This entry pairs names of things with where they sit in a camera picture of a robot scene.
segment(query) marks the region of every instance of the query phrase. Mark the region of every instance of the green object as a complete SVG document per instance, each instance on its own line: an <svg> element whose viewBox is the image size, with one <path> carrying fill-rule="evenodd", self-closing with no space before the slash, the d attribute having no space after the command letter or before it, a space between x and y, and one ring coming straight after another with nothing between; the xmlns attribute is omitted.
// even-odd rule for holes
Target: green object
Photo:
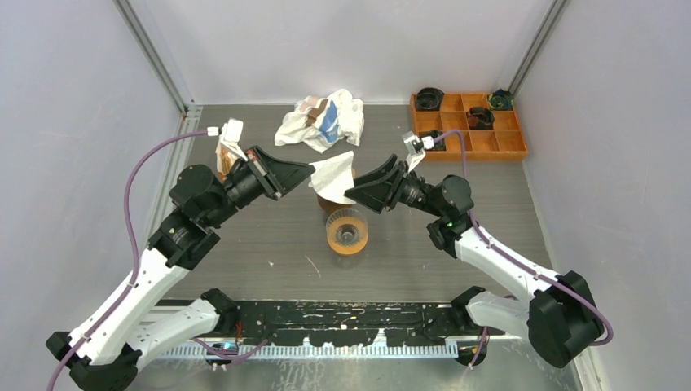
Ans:
<svg viewBox="0 0 691 391"><path fill-rule="evenodd" d="M513 109L513 94L506 90L497 90L487 97L492 110L505 111Z"/></svg>

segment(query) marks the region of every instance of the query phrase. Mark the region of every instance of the crumpled bag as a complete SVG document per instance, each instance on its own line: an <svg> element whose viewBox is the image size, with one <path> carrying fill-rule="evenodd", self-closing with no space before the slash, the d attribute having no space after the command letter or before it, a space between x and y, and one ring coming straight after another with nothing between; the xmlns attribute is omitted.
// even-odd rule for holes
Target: crumpled bag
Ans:
<svg viewBox="0 0 691 391"><path fill-rule="evenodd" d="M326 98L308 96L297 102L285 115L274 144L305 143L323 153L342 138L359 146L363 127L363 101L341 89Z"/></svg>

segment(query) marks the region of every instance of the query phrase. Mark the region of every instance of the paper towel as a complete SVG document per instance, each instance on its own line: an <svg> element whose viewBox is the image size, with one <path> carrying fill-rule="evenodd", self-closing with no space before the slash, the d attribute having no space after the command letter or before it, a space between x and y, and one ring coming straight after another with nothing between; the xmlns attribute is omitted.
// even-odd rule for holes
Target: paper towel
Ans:
<svg viewBox="0 0 691 391"><path fill-rule="evenodd" d="M325 200L337 204L355 204L355 201L344 195L346 190L354 186L353 155L354 153L350 151L331 159L310 163L315 167L310 187L314 188Z"/></svg>

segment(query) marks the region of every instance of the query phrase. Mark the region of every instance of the wooden box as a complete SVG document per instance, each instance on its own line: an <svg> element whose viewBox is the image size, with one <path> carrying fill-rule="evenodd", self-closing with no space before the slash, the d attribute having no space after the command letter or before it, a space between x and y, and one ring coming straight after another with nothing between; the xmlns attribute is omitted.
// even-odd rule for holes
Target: wooden box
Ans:
<svg viewBox="0 0 691 391"><path fill-rule="evenodd" d="M416 94L411 96L411 115L414 132L425 136L425 132L458 129L463 140L468 160L515 160L528 155L523 138L521 122L515 111L493 111L493 130L471 130L468 126L470 108L488 108L487 94L462 93L445 94L438 112L418 112L415 109ZM452 135L444 140L445 151L427 151L427 161L460 161L460 140Z"/></svg>

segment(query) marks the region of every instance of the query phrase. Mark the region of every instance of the cable connector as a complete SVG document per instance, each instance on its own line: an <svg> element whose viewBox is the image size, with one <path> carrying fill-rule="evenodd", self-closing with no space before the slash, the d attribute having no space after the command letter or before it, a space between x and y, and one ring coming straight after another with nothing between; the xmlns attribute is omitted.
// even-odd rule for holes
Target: cable connector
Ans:
<svg viewBox="0 0 691 391"><path fill-rule="evenodd" d="M424 149L434 148L434 138L432 136L425 136L422 138L422 146Z"/></svg>

